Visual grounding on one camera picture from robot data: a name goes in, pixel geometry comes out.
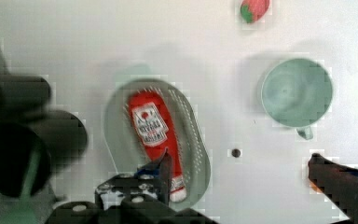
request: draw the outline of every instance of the red fruit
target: red fruit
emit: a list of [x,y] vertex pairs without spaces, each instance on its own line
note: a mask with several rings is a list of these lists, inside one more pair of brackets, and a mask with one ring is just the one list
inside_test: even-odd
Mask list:
[[269,9],[269,0],[244,0],[241,15],[247,23],[260,20]]

